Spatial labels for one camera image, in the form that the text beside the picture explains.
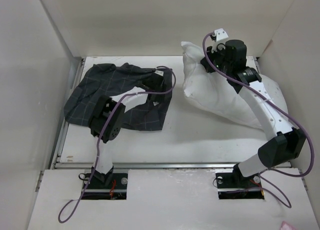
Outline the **dark grey checked pillowcase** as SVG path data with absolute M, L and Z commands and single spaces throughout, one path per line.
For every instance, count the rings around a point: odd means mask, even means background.
M 123 94 L 139 86 L 155 68 L 141 68 L 124 63 L 121 66 L 104 63 L 93 65 L 74 89 L 75 105 L 69 116 L 70 124 L 89 125 L 89 118 L 100 96 Z M 125 112 L 122 128 L 136 131 L 161 131 L 172 99 L 172 93 L 165 95 L 160 104 L 146 103 Z

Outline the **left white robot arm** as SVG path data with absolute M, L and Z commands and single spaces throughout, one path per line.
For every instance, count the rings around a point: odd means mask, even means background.
M 108 150 L 100 149 L 100 142 L 106 144 L 118 136 L 125 112 L 146 103 L 159 104 L 163 101 L 163 96 L 172 92 L 175 84 L 167 91 L 163 90 L 165 70 L 169 70 L 173 77 L 176 77 L 172 69 L 157 67 L 146 83 L 140 83 L 139 86 L 117 96 L 99 98 L 89 119 L 91 135 L 97 137 L 97 154 L 84 189 L 94 182 L 101 188 L 107 188 L 115 182 L 112 154 Z

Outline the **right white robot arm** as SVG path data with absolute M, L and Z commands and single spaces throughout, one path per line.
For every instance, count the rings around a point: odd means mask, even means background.
M 233 168 L 231 180 L 242 187 L 251 176 L 296 159 L 305 143 L 306 134 L 295 128 L 287 114 L 275 105 L 256 69 L 247 66 L 247 47 L 241 40 L 217 41 L 205 49 L 201 64 L 208 73 L 226 77 L 235 92 L 248 104 L 260 123 L 267 142 L 257 154 Z

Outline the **white pillow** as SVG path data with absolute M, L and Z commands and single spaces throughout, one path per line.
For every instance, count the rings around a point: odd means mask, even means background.
M 205 57 L 202 48 L 184 41 L 181 47 L 184 73 L 182 87 L 187 102 L 237 124 L 262 129 L 252 109 L 227 79 L 217 72 L 206 72 L 200 63 Z

